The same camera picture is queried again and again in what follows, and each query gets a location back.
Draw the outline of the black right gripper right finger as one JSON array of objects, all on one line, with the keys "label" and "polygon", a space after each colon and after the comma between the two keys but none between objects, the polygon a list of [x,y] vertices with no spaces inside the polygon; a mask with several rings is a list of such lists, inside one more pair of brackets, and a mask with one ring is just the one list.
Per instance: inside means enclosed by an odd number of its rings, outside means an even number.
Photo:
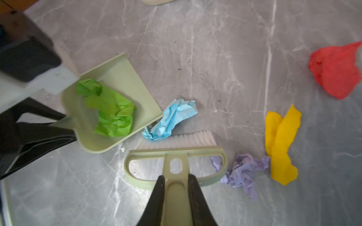
[{"label": "black right gripper right finger", "polygon": [[188,175],[188,196],[194,226],[217,226],[195,175]]}]

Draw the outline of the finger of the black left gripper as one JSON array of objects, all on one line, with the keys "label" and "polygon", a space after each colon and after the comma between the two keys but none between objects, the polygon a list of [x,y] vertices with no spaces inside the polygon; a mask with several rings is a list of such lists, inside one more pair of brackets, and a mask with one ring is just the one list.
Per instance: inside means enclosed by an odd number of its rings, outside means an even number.
[{"label": "finger of the black left gripper", "polygon": [[21,115],[25,113],[30,113],[48,119],[53,119],[55,121],[59,121],[65,118],[64,114],[57,112],[32,98],[26,98],[25,100],[19,102],[10,109],[1,113],[1,130],[45,130],[45,129],[63,130],[64,129],[64,128],[51,126],[51,123],[18,122],[18,119],[21,117]]},{"label": "finger of the black left gripper", "polygon": [[40,157],[76,141],[73,130],[38,123],[1,127],[1,179]]}]

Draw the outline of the green hand brush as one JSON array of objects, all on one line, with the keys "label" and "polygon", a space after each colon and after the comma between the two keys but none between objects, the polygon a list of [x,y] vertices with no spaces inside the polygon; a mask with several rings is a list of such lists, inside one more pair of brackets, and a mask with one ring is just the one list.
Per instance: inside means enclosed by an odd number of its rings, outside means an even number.
[{"label": "green hand brush", "polygon": [[134,176],[130,170],[131,161],[161,159],[165,177],[165,199],[161,226],[193,226],[188,196],[189,159],[216,157],[220,169],[210,176],[197,178],[200,188],[217,183],[225,175],[228,157],[224,149],[216,144],[210,130],[170,136],[158,141],[141,138],[135,150],[124,160],[124,173],[134,187],[153,191],[157,180],[144,180]]}]

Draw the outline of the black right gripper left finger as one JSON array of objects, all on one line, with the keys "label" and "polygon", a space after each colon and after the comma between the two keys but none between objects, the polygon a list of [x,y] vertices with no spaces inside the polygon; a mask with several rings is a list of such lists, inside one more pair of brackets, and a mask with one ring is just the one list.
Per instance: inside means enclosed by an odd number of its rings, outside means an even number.
[{"label": "black right gripper left finger", "polygon": [[148,204],[136,226],[160,226],[165,199],[165,177],[159,176]]}]

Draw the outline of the green paper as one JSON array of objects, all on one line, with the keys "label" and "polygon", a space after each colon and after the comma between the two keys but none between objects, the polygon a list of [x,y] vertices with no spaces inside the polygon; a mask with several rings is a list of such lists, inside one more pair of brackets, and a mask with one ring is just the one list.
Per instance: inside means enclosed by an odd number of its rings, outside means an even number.
[{"label": "green paper", "polygon": [[130,135],[136,110],[132,101],[92,78],[78,81],[76,93],[84,97],[89,109],[98,111],[98,123],[93,133],[107,137]]}]

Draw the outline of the green dustpan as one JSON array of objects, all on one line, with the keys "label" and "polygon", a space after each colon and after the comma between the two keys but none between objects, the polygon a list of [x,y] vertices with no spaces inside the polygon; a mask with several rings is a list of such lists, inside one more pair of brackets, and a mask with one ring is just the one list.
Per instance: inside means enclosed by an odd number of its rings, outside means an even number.
[{"label": "green dustpan", "polygon": [[103,153],[160,119],[163,111],[122,53],[81,74],[62,93],[66,117],[83,150]]}]

